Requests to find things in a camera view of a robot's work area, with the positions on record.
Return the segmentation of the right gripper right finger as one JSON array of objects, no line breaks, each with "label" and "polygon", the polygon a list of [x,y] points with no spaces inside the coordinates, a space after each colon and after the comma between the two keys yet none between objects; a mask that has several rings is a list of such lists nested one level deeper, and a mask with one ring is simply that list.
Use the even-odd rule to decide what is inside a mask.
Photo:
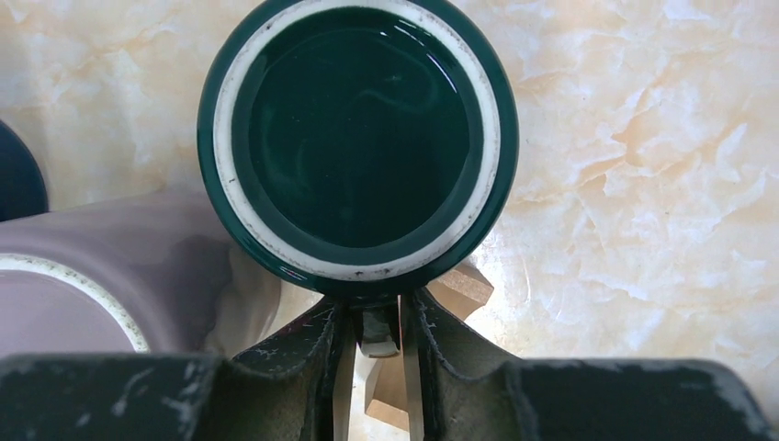
[{"label": "right gripper right finger", "polygon": [[425,289],[401,298],[414,440],[775,440],[749,389],[699,359],[521,358]]}]

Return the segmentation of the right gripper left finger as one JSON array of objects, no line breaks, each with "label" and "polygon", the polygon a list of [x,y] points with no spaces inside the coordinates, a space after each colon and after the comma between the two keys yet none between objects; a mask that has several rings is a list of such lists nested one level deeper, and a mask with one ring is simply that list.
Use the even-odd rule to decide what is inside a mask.
[{"label": "right gripper left finger", "polygon": [[1,363],[4,440],[343,440],[335,404],[354,352],[344,304],[322,300],[232,358],[22,355]]}]

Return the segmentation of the lilac purple mug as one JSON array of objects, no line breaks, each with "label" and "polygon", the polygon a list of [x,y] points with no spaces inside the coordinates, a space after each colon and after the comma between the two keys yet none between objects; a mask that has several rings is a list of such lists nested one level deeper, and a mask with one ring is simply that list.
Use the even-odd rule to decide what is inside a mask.
[{"label": "lilac purple mug", "polygon": [[231,282],[231,236],[198,193],[1,225],[1,353],[200,352]]}]

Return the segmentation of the dark green mug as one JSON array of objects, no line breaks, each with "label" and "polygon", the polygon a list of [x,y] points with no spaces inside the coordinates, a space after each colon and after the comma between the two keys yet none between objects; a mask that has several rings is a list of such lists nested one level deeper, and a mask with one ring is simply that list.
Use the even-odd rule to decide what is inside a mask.
[{"label": "dark green mug", "polygon": [[218,51],[198,160],[232,238],[400,350],[397,298],[484,240],[517,166],[511,85],[448,1],[265,1]]}]

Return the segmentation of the navy blue mug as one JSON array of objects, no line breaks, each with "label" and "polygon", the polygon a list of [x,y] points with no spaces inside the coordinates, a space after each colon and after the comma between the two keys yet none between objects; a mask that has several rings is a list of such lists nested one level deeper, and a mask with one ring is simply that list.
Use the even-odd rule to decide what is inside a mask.
[{"label": "navy blue mug", "polygon": [[25,143],[1,122],[1,222],[49,210],[40,168]]}]

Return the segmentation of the wooden block near mugs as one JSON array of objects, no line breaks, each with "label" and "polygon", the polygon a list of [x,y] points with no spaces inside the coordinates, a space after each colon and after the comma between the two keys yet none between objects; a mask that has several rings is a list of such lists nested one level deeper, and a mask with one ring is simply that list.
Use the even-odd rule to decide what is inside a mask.
[{"label": "wooden block near mugs", "polygon": [[[494,287],[475,267],[460,264],[427,285],[435,300],[465,320],[490,299]],[[365,414],[403,431],[409,430],[402,356],[381,358],[371,369],[365,387]]]}]

